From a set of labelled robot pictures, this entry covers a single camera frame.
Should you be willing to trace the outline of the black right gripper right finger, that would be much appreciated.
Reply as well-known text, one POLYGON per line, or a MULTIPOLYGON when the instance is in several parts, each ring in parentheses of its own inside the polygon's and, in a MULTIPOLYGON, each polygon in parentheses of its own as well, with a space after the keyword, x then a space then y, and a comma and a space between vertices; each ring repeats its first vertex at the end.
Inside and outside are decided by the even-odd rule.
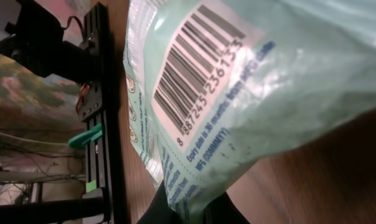
POLYGON ((205 224, 249 224, 226 192, 211 201, 204 212, 205 224))

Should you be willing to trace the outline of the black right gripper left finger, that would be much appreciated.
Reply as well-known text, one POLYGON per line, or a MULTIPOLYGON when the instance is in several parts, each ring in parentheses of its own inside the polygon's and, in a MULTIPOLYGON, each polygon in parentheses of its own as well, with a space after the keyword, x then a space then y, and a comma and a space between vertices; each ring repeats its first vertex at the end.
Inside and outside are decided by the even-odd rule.
POLYGON ((179 216, 167 204, 164 182, 161 182, 153 201, 137 224, 179 224, 179 216))

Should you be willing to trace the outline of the mint green wipes pack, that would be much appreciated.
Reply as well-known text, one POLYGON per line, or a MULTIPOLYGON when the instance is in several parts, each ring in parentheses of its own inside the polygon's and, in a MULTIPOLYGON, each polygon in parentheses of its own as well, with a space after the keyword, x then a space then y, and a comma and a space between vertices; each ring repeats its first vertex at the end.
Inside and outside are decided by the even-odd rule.
POLYGON ((376 0, 131 1, 130 138, 183 223, 259 159, 376 109, 376 0))

